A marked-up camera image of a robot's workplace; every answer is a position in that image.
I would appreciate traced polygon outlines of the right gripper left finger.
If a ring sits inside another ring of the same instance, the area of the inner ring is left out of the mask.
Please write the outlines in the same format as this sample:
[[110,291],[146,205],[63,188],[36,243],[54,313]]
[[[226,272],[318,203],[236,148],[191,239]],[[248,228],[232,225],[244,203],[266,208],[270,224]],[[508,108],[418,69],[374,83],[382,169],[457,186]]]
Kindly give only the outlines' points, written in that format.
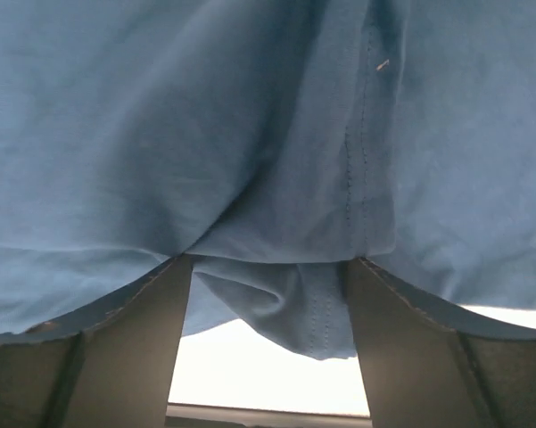
[[162,427],[192,265],[170,259],[25,333],[0,334],[0,427]]

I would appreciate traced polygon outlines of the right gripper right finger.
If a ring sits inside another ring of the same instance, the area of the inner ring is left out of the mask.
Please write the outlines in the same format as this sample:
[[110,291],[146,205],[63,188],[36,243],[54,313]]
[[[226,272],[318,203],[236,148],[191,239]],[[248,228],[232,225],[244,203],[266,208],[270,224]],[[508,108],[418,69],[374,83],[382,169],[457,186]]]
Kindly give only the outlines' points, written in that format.
[[536,329],[422,291],[366,259],[346,267],[376,427],[536,428]]

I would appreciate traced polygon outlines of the dark blue t-shirt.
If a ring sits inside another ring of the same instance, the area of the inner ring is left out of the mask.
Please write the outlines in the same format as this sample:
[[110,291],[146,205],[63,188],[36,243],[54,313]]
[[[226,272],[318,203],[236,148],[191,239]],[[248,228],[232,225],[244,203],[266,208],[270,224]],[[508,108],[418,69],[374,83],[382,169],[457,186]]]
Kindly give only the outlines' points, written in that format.
[[0,1],[0,333],[182,253],[317,359],[357,257],[536,309],[536,1]]

